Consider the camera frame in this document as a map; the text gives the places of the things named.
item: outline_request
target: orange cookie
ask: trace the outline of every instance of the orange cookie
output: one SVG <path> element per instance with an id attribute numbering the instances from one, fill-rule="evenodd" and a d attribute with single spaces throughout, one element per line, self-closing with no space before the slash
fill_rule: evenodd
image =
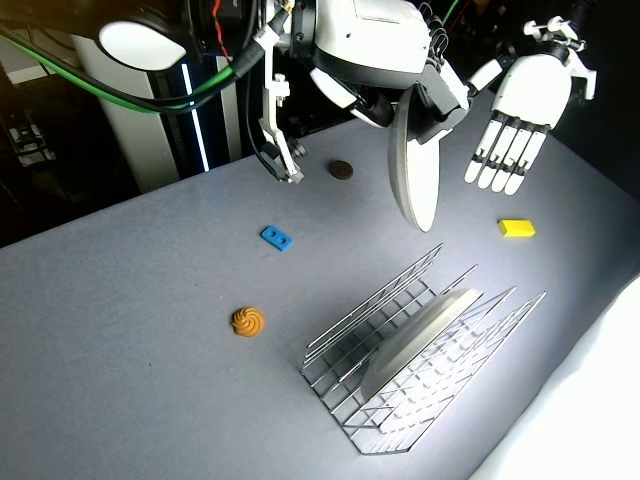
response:
<path id="1" fill-rule="evenodd" d="M 233 329 L 237 335 L 253 337 L 264 328 L 264 314 L 255 307 L 245 307 L 233 314 Z"/>

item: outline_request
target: yellow eraser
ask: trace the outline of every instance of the yellow eraser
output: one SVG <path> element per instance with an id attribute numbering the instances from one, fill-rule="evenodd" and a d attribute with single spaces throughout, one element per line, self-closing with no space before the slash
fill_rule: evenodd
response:
<path id="1" fill-rule="evenodd" d="M 533 237 L 536 229 L 529 220 L 500 220 L 498 222 L 503 237 Z"/>

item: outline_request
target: blue lego brick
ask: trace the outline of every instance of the blue lego brick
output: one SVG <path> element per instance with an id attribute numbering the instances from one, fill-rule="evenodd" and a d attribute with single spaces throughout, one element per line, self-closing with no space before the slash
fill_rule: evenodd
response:
<path id="1" fill-rule="evenodd" d="M 281 252 L 284 252 L 293 244 L 293 238 L 273 225 L 269 225 L 265 228 L 260 236 Z"/>

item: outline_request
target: white robotic hand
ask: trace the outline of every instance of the white robotic hand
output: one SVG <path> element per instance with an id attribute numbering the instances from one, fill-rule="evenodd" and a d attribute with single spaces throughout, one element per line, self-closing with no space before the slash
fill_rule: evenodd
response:
<path id="1" fill-rule="evenodd" d="M 507 195 L 518 191 L 547 132 L 560 120 L 571 94 L 571 77 L 586 78 L 587 100 L 595 91 L 596 72 L 580 61 L 577 52 L 585 44 L 569 22 L 561 17 L 543 26 L 529 22 L 524 33 L 544 42 L 547 51 L 521 57 L 509 69 L 496 94 L 491 121 L 465 174 L 467 183 L 477 179 L 480 188 L 491 186 L 494 192 Z"/>

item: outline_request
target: wire basket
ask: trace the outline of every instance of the wire basket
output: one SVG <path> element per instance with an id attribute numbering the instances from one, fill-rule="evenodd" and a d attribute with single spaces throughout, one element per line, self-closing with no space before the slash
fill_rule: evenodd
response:
<path id="1" fill-rule="evenodd" d="M 516 287 L 488 300 L 481 297 L 365 401 L 360 382 L 369 358 L 438 295 L 425 277 L 441 249 L 442 244 L 307 346 L 302 375 L 362 454 L 408 452 L 545 296 L 543 292 L 498 319 L 492 313 Z M 440 295 L 476 268 L 469 268 Z"/>

